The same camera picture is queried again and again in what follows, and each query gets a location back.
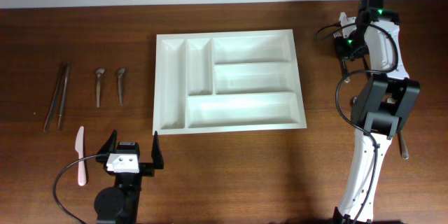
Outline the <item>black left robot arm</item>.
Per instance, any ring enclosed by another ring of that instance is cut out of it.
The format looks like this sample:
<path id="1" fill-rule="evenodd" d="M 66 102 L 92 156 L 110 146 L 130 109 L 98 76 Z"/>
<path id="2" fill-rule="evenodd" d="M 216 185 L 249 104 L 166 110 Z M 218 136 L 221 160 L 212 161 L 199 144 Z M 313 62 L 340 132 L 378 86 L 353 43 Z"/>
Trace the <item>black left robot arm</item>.
<path id="1" fill-rule="evenodd" d="M 114 185 L 101 190 L 94 200 L 97 223 L 136 223 L 141 181 L 164 169 L 158 134 L 153 135 L 152 162 L 140 162 L 137 142 L 117 142 L 114 130 L 98 151 L 95 160 L 104 171 L 115 178 Z"/>

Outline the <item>steel fork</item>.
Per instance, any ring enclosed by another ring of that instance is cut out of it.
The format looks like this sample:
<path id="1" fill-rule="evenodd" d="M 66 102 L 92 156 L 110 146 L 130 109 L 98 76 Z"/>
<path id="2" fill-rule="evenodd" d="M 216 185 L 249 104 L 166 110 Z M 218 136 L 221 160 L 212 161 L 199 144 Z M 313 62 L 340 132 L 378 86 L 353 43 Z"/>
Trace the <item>steel fork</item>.
<path id="1" fill-rule="evenodd" d="M 343 37 L 343 35 L 341 35 L 339 31 L 336 31 L 333 36 L 336 56 L 339 60 L 342 76 L 345 77 L 349 73 L 347 69 L 347 61 L 349 60 L 349 56 L 351 55 L 351 49 L 347 40 Z"/>
<path id="2" fill-rule="evenodd" d="M 365 59 L 365 56 L 362 57 L 362 61 L 363 61 L 364 70 L 366 71 L 365 72 L 366 78 L 369 80 L 370 79 L 370 73 L 368 73 L 368 70 L 370 70 L 370 68 L 369 68 L 369 65 L 368 65 L 368 63 L 367 63 L 367 61 Z"/>

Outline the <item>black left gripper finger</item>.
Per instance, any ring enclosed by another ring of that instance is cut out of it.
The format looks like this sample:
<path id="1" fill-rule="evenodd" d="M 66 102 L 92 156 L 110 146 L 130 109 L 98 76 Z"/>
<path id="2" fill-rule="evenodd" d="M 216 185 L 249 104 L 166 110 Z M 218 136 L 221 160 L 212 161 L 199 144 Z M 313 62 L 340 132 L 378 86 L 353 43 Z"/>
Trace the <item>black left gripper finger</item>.
<path id="1" fill-rule="evenodd" d="M 153 145 L 151 150 L 151 157 L 153 159 L 154 169 L 164 169 L 164 159 L 162 156 L 162 151 L 160 149 L 158 132 L 155 131 L 153 135 Z"/>
<path id="2" fill-rule="evenodd" d="M 97 157 L 95 158 L 98 163 L 106 163 L 109 155 L 115 153 L 116 151 L 116 141 L 117 141 L 117 131 L 113 130 L 108 140 L 97 152 Z"/>

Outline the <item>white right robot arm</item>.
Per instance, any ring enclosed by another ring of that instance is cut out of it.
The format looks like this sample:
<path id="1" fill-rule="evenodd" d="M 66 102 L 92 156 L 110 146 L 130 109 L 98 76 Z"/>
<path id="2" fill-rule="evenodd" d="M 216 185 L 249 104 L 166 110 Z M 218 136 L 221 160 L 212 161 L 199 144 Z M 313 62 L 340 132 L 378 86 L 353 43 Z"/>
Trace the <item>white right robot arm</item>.
<path id="1" fill-rule="evenodd" d="M 333 223 L 372 223 L 377 182 L 393 137 L 401 133 L 417 97 L 419 82 L 406 72 L 400 54 L 400 18 L 384 0 L 360 0 L 356 17 L 341 13 L 334 32 L 342 81 L 353 76 L 346 63 L 361 59 L 367 83 L 353 98 L 351 116 L 355 151 L 342 201 Z"/>

